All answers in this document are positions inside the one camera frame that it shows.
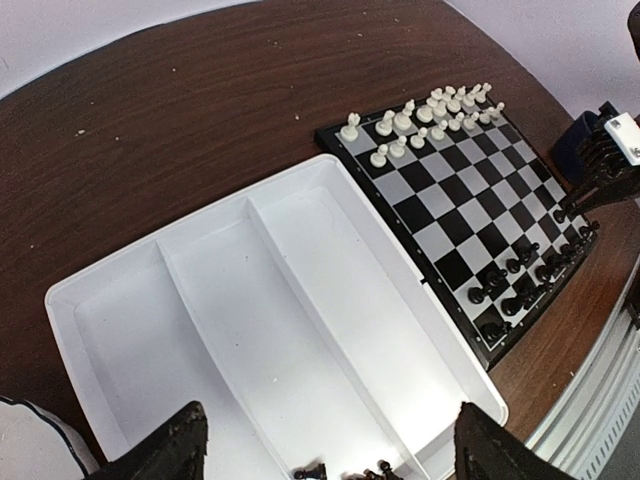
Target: black pawn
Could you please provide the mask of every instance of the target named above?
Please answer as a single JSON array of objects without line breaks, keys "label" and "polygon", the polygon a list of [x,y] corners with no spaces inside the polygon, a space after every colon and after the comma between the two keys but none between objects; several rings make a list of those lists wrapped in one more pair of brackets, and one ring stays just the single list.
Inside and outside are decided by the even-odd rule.
[{"label": "black pawn", "polygon": [[487,273],[487,278],[485,280],[485,285],[482,288],[472,287],[469,289],[468,297],[471,303],[476,305],[482,303],[487,295],[491,293],[491,291],[500,284],[500,280],[506,278],[507,271],[499,270],[499,271],[490,271]]},{"label": "black pawn", "polygon": [[580,236],[583,238],[591,237],[592,233],[595,233],[597,230],[600,230],[599,222],[591,222],[589,225],[583,225],[579,228]]},{"label": "black pawn", "polygon": [[327,469],[324,463],[319,463],[313,470],[298,470],[293,474],[296,480],[304,480],[314,478],[316,480],[327,480]]},{"label": "black pawn", "polygon": [[384,476],[387,480],[404,480],[402,477],[399,477],[395,473],[393,473],[389,462],[386,462],[384,460],[381,461],[380,470],[382,470],[382,473],[384,473]]}]

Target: black square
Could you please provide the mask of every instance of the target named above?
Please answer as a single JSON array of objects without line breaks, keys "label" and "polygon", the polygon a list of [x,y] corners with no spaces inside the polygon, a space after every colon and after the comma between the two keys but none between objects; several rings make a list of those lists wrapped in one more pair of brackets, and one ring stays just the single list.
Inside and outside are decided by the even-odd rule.
[{"label": "black square", "polygon": [[487,188],[484,192],[480,192],[476,198],[492,220],[495,220],[507,211],[507,207],[504,206],[498,196],[490,188]]},{"label": "black square", "polygon": [[421,192],[436,183],[420,162],[410,163],[409,165],[399,168],[398,172],[400,172],[400,175],[404,177],[414,192]]},{"label": "black square", "polygon": [[[491,262],[489,265],[487,265],[482,270],[480,270],[476,275],[476,278],[482,285],[486,285],[487,275],[489,275],[489,273],[491,272],[499,274],[500,267],[498,267],[496,262]],[[507,288],[509,288],[508,280],[506,278],[501,278],[500,283],[498,283],[498,285],[496,285],[495,288],[491,290],[491,293],[489,294],[489,298],[491,298],[491,300],[495,300],[500,295],[502,295]]]},{"label": "black square", "polygon": [[356,161],[360,164],[362,168],[369,174],[372,179],[380,178],[383,175],[386,175],[389,172],[393,172],[395,168],[391,164],[391,162],[387,161],[382,168],[376,168],[371,165],[371,154],[378,150],[369,150],[368,152],[361,153],[356,156]]},{"label": "black square", "polygon": [[536,175],[538,175],[538,178],[542,180],[543,183],[551,178],[549,170],[547,170],[547,167],[542,164],[539,158],[536,158],[529,165],[533,168],[533,171],[536,172]]},{"label": "black square", "polygon": [[509,243],[493,223],[490,223],[478,232],[478,238],[489,251],[493,258],[496,258],[509,246]]},{"label": "black square", "polygon": [[576,232],[576,229],[573,228],[572,225],[569,225],[564,231],[564,238],[566,238],[569,243],[575,242],[576,240],[578,240],[578,237],[578,232]]},{"label": "black square", "polygon": [[547,187],[545,187],[544,185],[540,185],[538,188],[536,188],[534,193],[536,194],[536,197],[538,197],[538,200],[540,200],[540,203],[542,203],[542,205],[544,205],[544,208],[546,208],[547,210],[551,210],[556,206],[556,201],[553,199],[553,197],[549,193],[549,190],[547,190]]},{"label": "black square", "polygon": [[415,195],[398,203],[394,208],[411,233],[419,232],[433,222],[433,217]]},{"label": "black square", "polygon": [[496,144],[493,143],[493,140],[487,137],[484,133],[476,135],[473,137],[473,140],[478,144],[480,150],[482,150],[487,157],[493,155],[499,150],[499,148],[496,147]]},{"label": "black square", "polygon": [[428,157],[432,153],[437,152],[436,148],[431,145],[431,142],[428,142],[426,140],[424,142],[424,147],[422,148],[413,148],[413,145],[411,145],[411,141],[407,142],[407,147],[409,147],[409,150],[411,150],[418,159]]},{"label": "black square", "polygon": [[471,270],[457,250],[452,250],[435,263],[451,291],[456,291],[472,276]]},{"label": "black square", "polygon": [[374,142],[376,142],[378,145],[382,145],[383,143],[391,143],[394,140],[398,139],[398,135],[396,135],[396,133],[393,130],[386,137],[383,137],[382,135],[380,135],[378,132],[376,132],[376,123],[377,122],[368,123],[367,125],[364,125],[362,128],[364,128],[364,131],[367,132],[371,137],[371,139]]},{"label": "black square", "polygon": [[502,125],[498,127],[498,130],[502,132],[502,134],[507,137],[511,143],[518,143],[522,138],[520,134],[516,132],[511,125]]},{"label": "black square", "polygon": [[458,210],[451,210],[438,219],[438,223],[455,246],[473,235],[473,231]]},{"label": "black square", "polygon": [[513,172],[507,177],[507,182],[511,185],[511,188],[515,190],[520,198],[524,198],[531,193],[529,185],[522,179],[518,172]]},{"label": "black square", "polygon": [[451,165],[456,172],[460,170],[464,170],[471,162],[469,159],[462,153],[462,151],[455,145],[452,145],[444,150],[440,151],[440,154],[445,158],[445,160]]},{"label": "black square", "polygon": [[551,242],[560,236],[560,229],[556,225],[556,221],[551,218],[551,215],[545,215],[538,223]]},{"label": "black square", "polygon": [[504,153],[504,156],[509,159],[511,165],[513,165],[516,170],[527,164],[527,162],[524,161],[524,158],[522,158],[522,155],[520,155],[520,153],[513,147],[505,148],[502,153]]},{"label": "black square", "polygon": [[440,186],[456,207],[464,205],[473,198],[469,189],[464,183],[462,183],[462,180],[460,180],[460,177],[457,175],[452,175],[449,178],[442,180],[440,182]]},{"label": "black square", "polygon": [[451,129],[447,129],[447,135],[449,135],[449,138],[451,138],[451,140],[453,140],[455,143],[460,143],[463,140],[469,138],[467,132],[465,132],[462,128],[457,132],[454,132]]},{"label": "black square", "polygon": [[475,166],[476,170],[480,172],[480,175],[482,175],[489,185],[495,185],[502,181],[502,175],[488,158],[476,163]]},{"label": "black square", "polygon": [[533,219],[527,207],[524,206],[524,203],[518,202],[513,207],[511,207],[511,215],[516,219],[520,228],[525,232],[529,230],[536,221]]}]

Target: white pawn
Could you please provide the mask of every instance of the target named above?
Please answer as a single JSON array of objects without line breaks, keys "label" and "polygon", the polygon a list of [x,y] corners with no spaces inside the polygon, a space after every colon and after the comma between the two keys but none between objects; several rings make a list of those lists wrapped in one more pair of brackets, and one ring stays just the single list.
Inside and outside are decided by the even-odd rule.
[{"label": "white pawn", "polygon": [[477,126],[476,122],[478,121],[479,117],[480,117],[480,114],[478,112],[473,112],[471,115],[469,115],[462,121],[462,126],[467,130],[473,130]]},{"label": "white pawn", "polygon": [[393,131],[392,121],[393,117],[395,116],[396,112],[394,112],[393,110],[387,110],[386,112],[384,112],[382,120],[376,123],[376,132],[378,132],[378,134],[382,135],[383,137],[390,135]]},{"label": "white pawn", "polygon": [[409,127],[411,127],[410,117],[413,113],[414,108],[416,108],[415,102],[413,100],[409,100],[407,103],[405,103],[402,112],[393,117],[393,124],[398,130],[409,130]]},{"label": "white pawn", "polygon": [[433,109],[433,114],[436,117],[444,117],[447,114],[447,102],[440,100],[438,106]]},{"label": "white pawn", "polygon": [[438,125],[431,129],[431,137],[436,141],[444,140],[444,131],[446,130],[447,125],[448,123],[446,120],[441,120]]},{"label": "white pawn", "polygon": [[456,92],[455,97],[453,97],[453,98],[455,98],[456,100],[461,102],[462,99],[464,98],[464,96],[466,95],[466,93],[467,93],[467,87],[460,87],[458,89],[458,91]]},{"label": "white pawn", "polygon": [[404,147],[407,144],[407,137],[400,135],[398,140],[391,144],[389,147],[389,153],[394,158],[400,158],[404,155]]},{"label": "white pawn", "polygon": [[422,127],[418,130],[418,133],[413,135],[409,140],[411,142],[411,146],[417,150],[420,150],[424,147],[424,139],[427,137],[428,130],[426,127]]},{"label": "white pawn", "polygon": [[416,116],[421,122],[429,123],[433,120],[433,109],[429,105],[423,105],[416,112]]},{"label": "white pawn", "polygon": [[467,93],[462,99],[462,103],[467,107],[473,107],[476,104],[476,94],[473,92]]},{"label": "white pawn", "polygon": [[480,91],[476,94],[476,100],[478,100],[480,103],[484,103],[487,101],[487,93],[489,93],[491,91],[491,84],[489,83],[485,83],[484,85],[482,85],[482,88],[480,89]]},{"label": "white pawn", "polygon": [[358,138],[358,129],[356,128],[360,124],[360,115],[357,113],[350,113],[347,117],[347,124],[340,129],[340,136],[345,142],[353,142]]},{"label": "white pawn", "polygon": [[449,120],[449,130],[452,132],[457,132],[460,130],[460,124],[464,120],[464,113],[460,112],[456,115],[456,118],[452,118]]},{"label": "white pawn", "polygon": [[489,112],[489,115],[491,115],[491,118],[494,120],[498,120],[502,116],[502,110],[504,110],[504,102],[496,105],[496,108],[494,108],[492,112]]},{"label": "white pawn", "polygon": [[485,110],[480,114],[480,123],[483,125],[489,125],[491,123],[491,115],[489,115],[488,111]]},{"label": "white pawn", "polygon": [[386,145],[380,145],[378,147],[377,152],[373,152],[371,157],[369,157],[369,161],[371,165],[376,168],[382,168],[387,164],[387,152],[389,151],[389,147]]}]

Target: dark brown table surface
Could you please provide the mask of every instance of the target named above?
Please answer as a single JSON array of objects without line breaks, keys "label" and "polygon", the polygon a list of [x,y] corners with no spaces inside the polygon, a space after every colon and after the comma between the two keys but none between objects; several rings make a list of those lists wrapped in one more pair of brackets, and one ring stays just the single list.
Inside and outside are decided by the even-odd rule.
[{"label": "dark brown table surface", "polygon": [[[0,394],[51,410],[99,452],[43,307],[51,285],[320,153],[314,129],[350,111],[484,81],[543,154],[571,122],[508,53],[436,0],[213,12],[127,37],[0,101]],[[597,248],[491,372],[521,439],[571,380],[640,251],[635,204],[592,218],[603,225]]]}]

